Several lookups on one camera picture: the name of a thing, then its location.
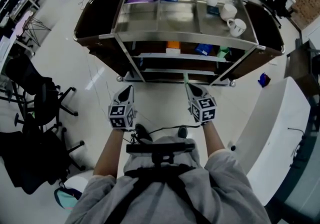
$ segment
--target wire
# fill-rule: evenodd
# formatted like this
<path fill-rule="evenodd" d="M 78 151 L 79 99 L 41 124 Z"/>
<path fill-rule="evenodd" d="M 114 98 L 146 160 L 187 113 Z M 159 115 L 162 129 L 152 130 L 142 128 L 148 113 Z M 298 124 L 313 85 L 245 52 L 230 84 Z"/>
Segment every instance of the wire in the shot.
<path fill-rule="evenodd" d="M 166 129 L 175 129 L 175 128 L 199 128 L 200 126 L 202 126 L 201 124 L 199 125 L 178 125 L 178 126 L 173 126 L 173 127 L 163 127 L 163 128 L 160 128 L 158 130 L 154 130 L 152 132 L 149 132 L 148 134 L 153 134 L 153 133 L 156 133 L 156 132 L 159 132 L 159 131 L 162 131 L 162 130 L 166 130 Z"/>
<path fill-rule="evenodd" d="M 82 0 L 81 2 L 78 3 L 78 6 L 81 5 L 81 7 L 80 7 L 80 10 L 81 10 L 81 11 L 84 9 L 84 1 L 85 1 L 85 0 Z"/>
<path fill-rule="evenodd" d="M 288 128 L 288 130 L 300 131 L 300 132 L 302 132 L 303 135 L 305 135 L 305 132 L 303 130 L 300 130 L 300 129 Z"/>

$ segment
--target shoulder strap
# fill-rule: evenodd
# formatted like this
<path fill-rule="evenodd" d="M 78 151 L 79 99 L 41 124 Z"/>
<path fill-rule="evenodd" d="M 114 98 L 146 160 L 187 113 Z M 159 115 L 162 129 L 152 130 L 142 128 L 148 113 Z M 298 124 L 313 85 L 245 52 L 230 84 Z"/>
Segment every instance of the shoulder strap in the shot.
<path fill-rule="evenodd" d="M 178 177 L 182 173 L 188 172 L 194 168 L 181 165 L 179 167 L 164 169 L 137 169 L 127 171 L 126 176 L 138 178 L 138 181 L 133 185 L 133 189 L 124 197 L 124 199 L 114 208 L 104 224 L 120 224 L 124 219 L 128 208 L 132 201 L 137 198 L 152 182 L 167 183 L 168 186 L 183 200 L 192 210 L 197 224 L 210 224 L 210 221 L 204 217 L 192 204 L 192 201 L 185 189 L 186 185 Z"/>

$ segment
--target person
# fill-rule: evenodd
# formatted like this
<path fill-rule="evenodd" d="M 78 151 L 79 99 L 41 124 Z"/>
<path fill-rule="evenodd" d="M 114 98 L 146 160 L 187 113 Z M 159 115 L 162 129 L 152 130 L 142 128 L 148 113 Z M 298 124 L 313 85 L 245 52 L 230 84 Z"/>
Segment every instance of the person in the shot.
<path fill-rule="evenodd" d="M 202 127 L 208 155 L 205 167 L 200 166 L 197 149 L 176 155 L 174 163 L 167 166 L 189 171 L 169 172 L 172 177 L 167 177 L 166 182 L 148 183 L 163 178 L 162 173 L 153 172 L 144 176 L 147 185 L 143 188 L 139 184 L 141 177 L 132 173 L 153 168 L 151 157 L 130 155 L 124 176 L 117 179 L 124 132 L 114 129 L 93 177 L 65 224 L 269 224 L 265 208 L 253 193 L 239 162 L 225 149 L 214 124 L 209 121 Z M 186 138 L 187 134 L 186 128 L 180 128 L 177 136 L 162 137 L 153 144 L 194 144 L 193 139 Z M 151 140 L 142 125 L 137 128 L 137 136 L 141 141 Z"/>

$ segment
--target tiled floor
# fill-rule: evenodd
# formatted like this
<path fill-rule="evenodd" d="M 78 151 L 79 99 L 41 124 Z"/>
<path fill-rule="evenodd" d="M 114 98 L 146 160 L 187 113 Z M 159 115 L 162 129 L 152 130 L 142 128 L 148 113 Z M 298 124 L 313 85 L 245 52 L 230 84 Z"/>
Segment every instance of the tiled floor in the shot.
<path fill-rule="evenodd" d="M 45 0 L 36 18 L 52 28 L 41 47 L 36 51 L 32 62 L 39 73 L 52 77 L 61 85 L 61 90 L 76 87 L 77 92 L 70 94 L 64 101 L 69 108 L 77 110 L 78 117 L 60 111 L 60 119 L 67 127 L 67 140 L 71 145 L 80 140 L 85 147 L 76 151 L 74 157 L 87 167 L 94 167 L 111 132 L 106 117 L 108 105 L 114 93 L 127 83 L 116 81 L 117 74 L 88 50 L 73 40 L 73 31 L 81 14 L 82 0 Z M 282 23 L 281 34 L 289 53 L 295 48 L 298 32 L 286 19 Z M 214 124 L 225 145 L 236 141 L 245 127 L 258 99 L 261 87 L 257 83 L 261 73 L 266 72 L 271 82 L 279 81 L 284 76 L 286 56 L 278 57 L 276 65 L 266 64 L 236 81 L 237 86 L 208 87 L 215 97 L 218 110 Z M 138 111 L 136 121 L 149 131 L 161 127 L 194 125 L 189 114 L 187 94 L 183 84 L 134 84 L 135 108 Z M 14 104 L 0 102 L 0 130 L 13 132 L 14 117 L 17 108 Z M 173 135 L 176 130 L 165 130 L 153 135 L 154 139 L 164 135 Z M 201 128 L 190 129 L 189 137 L 195 139 L 200 152 L 200 162 L 206 163 L 207 152 Z M 123 143 L 119 175 L 128 158 Z"/>

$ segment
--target gray shirt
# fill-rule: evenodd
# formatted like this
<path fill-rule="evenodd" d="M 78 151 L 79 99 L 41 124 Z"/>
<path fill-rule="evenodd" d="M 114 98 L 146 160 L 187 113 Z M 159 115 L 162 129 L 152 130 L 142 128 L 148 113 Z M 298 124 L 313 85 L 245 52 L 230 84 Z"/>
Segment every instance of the gray shirt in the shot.
<path fill-rule="evenodd" d="M 154 143 L 195 143 L 192 139 L 162 137 Z M 254 195 L 239 162 L 228 149 L 214 152 L 204 168 L 199 153 L 175 156 L 174 164 L 196 167 L 179 178 L 193 206 L 215 224 L 270 223 L 265 208 Z M 124 172 L 152 167 L 151 157 L 130 156 Z M 218 187 L 211 187 L 210 175 Z M 65 224 L 104 224 L 117 204 L 133 189 L 138 178 L 93 176 Z M 189 206 L 166 183 L 154 182 L 130 204 L 122 224 L 195 224 Z"/>

